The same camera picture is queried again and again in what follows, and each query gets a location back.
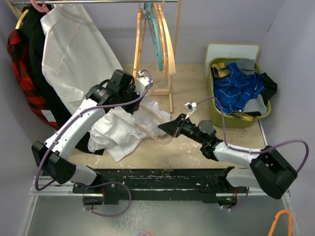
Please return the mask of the light wooden hanger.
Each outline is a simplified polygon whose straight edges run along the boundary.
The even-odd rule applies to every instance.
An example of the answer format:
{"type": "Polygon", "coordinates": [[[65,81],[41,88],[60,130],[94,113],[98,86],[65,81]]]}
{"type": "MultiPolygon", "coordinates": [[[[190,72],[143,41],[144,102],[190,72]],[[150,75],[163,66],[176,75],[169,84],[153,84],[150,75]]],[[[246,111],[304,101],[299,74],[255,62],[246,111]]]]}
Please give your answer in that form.
{"type": "Polygon", "coordinates": [[[170,118],[171,114],[161,111],[158,102],[148,96],[142,99],[139,110],[134,113],[135,127],[161,145],[167,145],[173,139],[158,128],[170,118]]]}

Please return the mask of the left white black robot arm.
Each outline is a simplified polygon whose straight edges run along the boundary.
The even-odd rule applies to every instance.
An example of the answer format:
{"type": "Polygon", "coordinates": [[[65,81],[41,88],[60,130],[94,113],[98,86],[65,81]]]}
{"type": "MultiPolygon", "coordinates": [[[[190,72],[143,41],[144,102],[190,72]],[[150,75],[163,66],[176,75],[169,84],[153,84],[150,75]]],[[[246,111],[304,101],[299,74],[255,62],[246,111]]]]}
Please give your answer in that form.
{"type": "Polygon", "coordinates": [[[111,109],[120,107],[133,114],[152,86],[150,75],[134,78],[131,74],[116,69],[107,79],[87,92],[85,99],[71,118],[45,142],[35,142],[32,153],[38,172],[49,175],[53,181],[64,184],[78,182],[91,193],[101,188],[100,175],[90,167],[78,166],[68,160],[79,141],[91,127],[111,109]]]}

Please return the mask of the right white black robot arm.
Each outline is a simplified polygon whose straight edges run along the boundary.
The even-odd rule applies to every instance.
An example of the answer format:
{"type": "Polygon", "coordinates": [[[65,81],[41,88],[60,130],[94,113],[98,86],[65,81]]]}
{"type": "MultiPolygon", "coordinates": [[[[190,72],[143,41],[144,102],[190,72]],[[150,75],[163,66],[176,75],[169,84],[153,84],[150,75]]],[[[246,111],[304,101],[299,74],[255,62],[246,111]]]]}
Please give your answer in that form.
{"type": "Polygon", "coordinates": [[[219,187],[223,192],[231,192],[235,187],[260,188],[268,196],[280,199],[298,176],[275,149],[240,151],[239,146],[225,144],[216,136],[217,131],[209,120],[194,124],[185,114],[180,114],[158,128],[173,138],[184,135],[200,143],[200,151],[207,159],[238,165],[228,167],[220,175],[219,187]]]}

